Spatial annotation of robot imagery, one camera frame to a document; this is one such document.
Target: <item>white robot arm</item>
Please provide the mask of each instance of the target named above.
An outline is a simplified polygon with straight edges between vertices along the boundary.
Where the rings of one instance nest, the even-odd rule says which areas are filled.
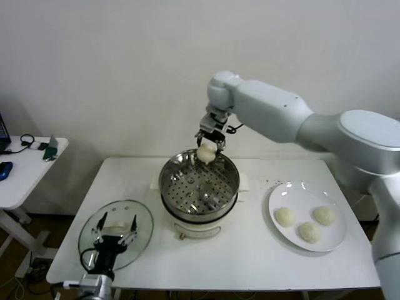
[[[372,254],[387,299],[399,299],[400,284],[400,122],[369,111],[333,116],[314,113],[298,95],[260,81],[219,72],[207,87],[209,104],[197,143],[212,140],[222,151],[227,120],[238,119],[277,143],[297,143],[339,158],[337,177],[372,194],[380,224]]]

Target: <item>small white desk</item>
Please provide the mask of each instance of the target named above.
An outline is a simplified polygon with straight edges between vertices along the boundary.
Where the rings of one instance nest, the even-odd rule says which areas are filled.
[[[36,141],[48,143],[49,137],[35,137]],[[68,146],[68,140],[57,138],[58,147],[57,155],[60,156]],[[22,149],[19,136],[11,137],[11,145],[8,149],[18,151]],[[7,179],[0,181],[0,227],[2,227],[9,237],[0,247],[0,256],[8,247],[12,239],[18,240],[33,252],[33,257],[52,258],[56,249],[49,249],[43,246],[43,242],[49,235],[48,231],[43,231],[35,239],[26,232],[13,218],[8,216],[4,210],[13,210],[12,213],[17,215],[22,223],[29,223],[31,220],[26,213],[19,207],[24,203],[26,198],[36,187],[39,181],[57,161],[43,161],[44,151],[26,149],[21,153],[0,155],[0,163],[3,161],[11,161],[14,166]],[[23,277],[29,264],[29,255],[27,254],[20,268],[16,272],[17,277]]]
[[[249,191],[239,195],[221,232],[210,239],[180,240],[173,231],[152,177],[167,159],[109,158],[104,161],[47,274],[50,283],[80,280],[79,233],[103,205],[142,201],[154,217],[154,232],[142,255],[116,271],[112,284],[123,289],[288,291],[378,287],[371,245],[323,161],[233,159]],[[343,243],[329,253],[302,250],[273,226],[266,201],[279,182],[307,181],[330,193],[347,222]]]

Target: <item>stainless steel steamer basket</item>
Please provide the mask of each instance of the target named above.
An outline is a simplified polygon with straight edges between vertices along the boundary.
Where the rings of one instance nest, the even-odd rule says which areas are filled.
[[[222,218],[235,205],[239,172],[223,154],[205,165],[196,151],[172,157],[161,170],[159,187],[164,206],[175,218],[206,224]]]

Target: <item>blue mouse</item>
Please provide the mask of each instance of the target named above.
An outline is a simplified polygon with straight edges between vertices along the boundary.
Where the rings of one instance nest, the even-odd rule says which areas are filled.
[[[13,168],[13,163],[11,161],[4,161],[0,163],[0,181],[5,180]]]

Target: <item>steamed bun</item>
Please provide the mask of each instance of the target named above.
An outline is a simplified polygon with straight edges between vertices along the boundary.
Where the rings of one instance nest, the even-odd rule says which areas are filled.
[[[197,149],[197,158],[204,164],[209,164],[215,160],[216,148],[208,144],[201,144]]]
[[[315,220],[317,220],[318,223],[325,225],[325,226],[329,226],[334,221],[336,221],[335,212],[326,206],[316,208],[312,212],[312,214],[314,215],[314,218],[315,218]]]
[[[294,225],[296,222],[296,215],[291,209],[282,207],[275,212],[275,220],[279,225],[287,228]]]
[[[314,244],[321,239],[321,230],[319,226],[313,222],[305,222],[299,227],[299,234],[303,240]]]

